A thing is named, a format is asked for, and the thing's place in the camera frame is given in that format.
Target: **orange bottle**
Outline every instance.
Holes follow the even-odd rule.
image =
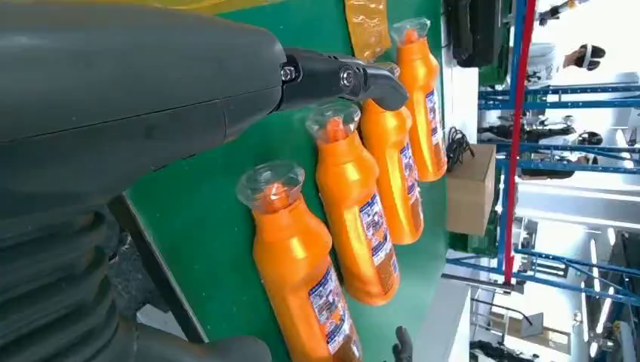
[[[398,290],[400,274],[376,189],[378,167],[355,130],[359,119],[353,104],[335,103],[318,107],[306,125],[318,144],[315,179],[346,291],[382,305]]]
[[[435,83],[439,65],[426,41],[429,21],[415,18],[394,24],[391,34],[398,45],[400,82],[409,93],[407,109],[414,123],[409,130],[418,180],[436,181],[447,170],[447,156],[440,125],[440,103]]]
[[[248,171],[238,198],[256,222],[254,260],[294,362],[362,362],[362,347],[329,257],[331,236],[307,208],[304,172],[289,161]]]
[[[393,63],[381,65],[398,76]],[[394,244],[412,244],[422,234],[424,220],[417,169],[409,143],[411,114],[402,107],[386,111],[366,100],[360,129],[380,175],[377,188]]]

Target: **product label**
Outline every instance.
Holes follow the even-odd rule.
[[[414,202],[414,200],[418,197],[418,169],[416,168],[416,163],[414,161],[414,155],[411,152],[411,145],[409,142],[405,144],[405,147],[402,147],[400,150],[400,159],[402,160],[402,168],[405,171],[405,181],[407,183],[407,194],[409,195],[409,200]]]
[[[439,107],[438,92],[434,89],[426,95],[426,110],[429,113],[429,121],[431,121],[431,141],[434,145],[440,143],[440,139],[442,138],[440,133]]]
[[[367,239],[371,242],[371,253],[374,263],[378,266],[392,249],[389,229],[380,203],[380,196],[374,193],[371,199],[360,207],[362,226],[365,228]]]
[[[329,266],[322,279],[311,288],[309,298],[315,316],[327,336],[327,347],[333,354],[343,344],[351,327],[351,317],[333,265]]]

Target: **screw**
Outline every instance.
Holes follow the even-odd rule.
[[[347,67],[340,70],[340,83],[345,87],[353,85],[353,69]]]
[[[296,78],[296,69],[293,66],[283,66],[280,71],[282,81],[293,81]]]

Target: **white wall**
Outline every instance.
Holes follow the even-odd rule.
[[[414,360],[469,360],[469,287],[440,279],[420,333]]]

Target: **red pole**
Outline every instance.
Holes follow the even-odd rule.
[[[511,140],[511,156],[509,158],[509,176],[506,178],[506,230],[504,246],[504,282],[511,284],[513,274],[513,214],[515,211],[515,171],[518,168],[518,155],[520,153],[520,124],[522,110],[525,107],[525,79],[527,77],[527,62],[531,35],[534,32],[536,18],[536,0],[527,0],[525,12],[525,29],[522,32],[522,48],[520,52],[520,64],[518,65],[518,78],[515,84],[515,109],[513,113],[513,135]]]

